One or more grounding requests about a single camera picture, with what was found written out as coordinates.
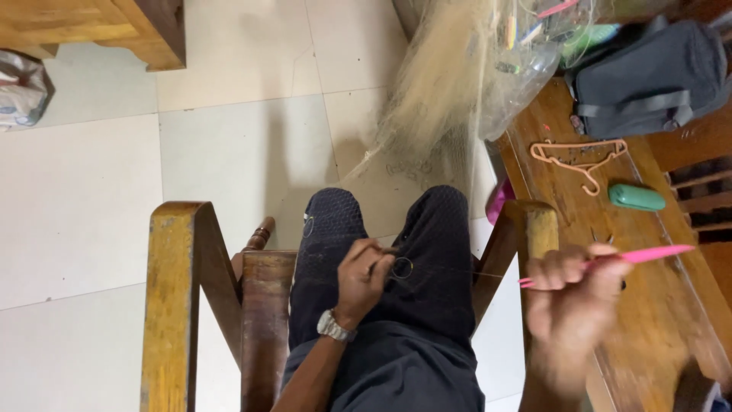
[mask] black bag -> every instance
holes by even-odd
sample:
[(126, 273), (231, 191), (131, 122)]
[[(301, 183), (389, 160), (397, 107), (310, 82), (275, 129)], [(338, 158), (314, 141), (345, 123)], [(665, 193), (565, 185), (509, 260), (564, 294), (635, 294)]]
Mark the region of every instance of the black bag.
[(726, 76), (716, 31), (657, 18), (640, 39), (610, 41), (565, 73), (576, 100), (572, 124), (596, 139), (674, 130), (727, 103)]

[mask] wristwatch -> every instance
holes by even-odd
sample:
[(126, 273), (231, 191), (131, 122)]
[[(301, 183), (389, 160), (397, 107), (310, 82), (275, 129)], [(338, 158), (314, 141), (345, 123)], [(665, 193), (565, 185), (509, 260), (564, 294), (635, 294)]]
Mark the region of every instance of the wristwatch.
[(341, 328), (333, 319), (333, 309), (328, 309), (321, 315), (318, 321), (318, 333), (327, 335), (341, 342), (353, 342), (356, 337), (356, 331), (349, 331)]

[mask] green case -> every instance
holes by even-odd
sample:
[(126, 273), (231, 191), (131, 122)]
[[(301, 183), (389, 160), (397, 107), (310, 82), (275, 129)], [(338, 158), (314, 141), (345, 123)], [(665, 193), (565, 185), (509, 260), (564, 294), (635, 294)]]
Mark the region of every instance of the green case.
[(631, 185), (612, 185), (608, 189), (610, 201), (615, 206), (654, 212), (666, 207), (666, 201), (658, 192)]

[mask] hand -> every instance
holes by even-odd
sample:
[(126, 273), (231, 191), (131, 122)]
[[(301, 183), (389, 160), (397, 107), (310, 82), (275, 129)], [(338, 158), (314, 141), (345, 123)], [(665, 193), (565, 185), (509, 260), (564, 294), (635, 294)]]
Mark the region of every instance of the hand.
[(338, 266), (338, 305), (333, 318), (353, 331), (378, 303), (394, 256), (384, 253), (376, 239), (358, 239)]
[(590, 355), (615, 322), (621, 281), (632, 269), (617, 252), (602, 244), (570, 246), (526, 267), (535, 283), (526, 315), (531, 365), (560, 393), (584, 389)]

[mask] plastic bag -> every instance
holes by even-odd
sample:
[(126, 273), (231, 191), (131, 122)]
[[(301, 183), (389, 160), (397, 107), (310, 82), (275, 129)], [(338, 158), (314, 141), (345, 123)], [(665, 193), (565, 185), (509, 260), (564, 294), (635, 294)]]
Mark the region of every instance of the plastic bag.
[(32, 126), (46, 100), (45, 68), (9, 51), (0, 51), (0, 129)]

